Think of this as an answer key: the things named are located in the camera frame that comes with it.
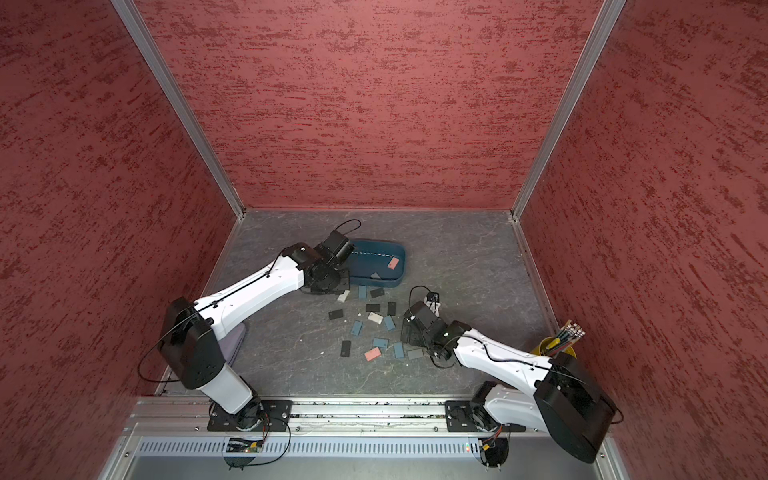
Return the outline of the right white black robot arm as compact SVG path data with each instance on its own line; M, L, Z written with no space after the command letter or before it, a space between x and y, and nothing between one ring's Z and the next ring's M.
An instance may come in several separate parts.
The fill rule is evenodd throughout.
M575 357L534 355L469 325L450 324L419 303L404 315L401 340L435 360L494 378L470 402L474 425L493 434L505 425L537 429L573 458L593 463L620 409Z

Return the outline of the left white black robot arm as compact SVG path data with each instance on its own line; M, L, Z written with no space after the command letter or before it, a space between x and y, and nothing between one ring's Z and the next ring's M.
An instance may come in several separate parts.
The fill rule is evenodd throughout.
M349 273L342 264L354 251L345 237L329 237L311 247L296 243L284 248L263 269L195 301L174 300L166 310L158 352L186 389L207 396L230 425L252 431L266 424L261 400L226 361L220 340L257 311L299 290L341 294Z

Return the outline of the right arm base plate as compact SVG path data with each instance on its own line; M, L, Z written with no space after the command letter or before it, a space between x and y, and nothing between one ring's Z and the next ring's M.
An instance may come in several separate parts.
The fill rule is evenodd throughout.
M464 400L448 400L444 403L447 430L452 433L478 433L493 435L498 430L506 433L523 433L526 427L518 424L500 424L484 406Z

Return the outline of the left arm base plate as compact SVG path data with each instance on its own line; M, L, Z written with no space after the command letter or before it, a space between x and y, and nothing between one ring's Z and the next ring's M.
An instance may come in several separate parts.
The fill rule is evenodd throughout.
M285 432L293 402L290 400L251 400L239 413L228 413L218 403L208 410L209 432L269 433Z

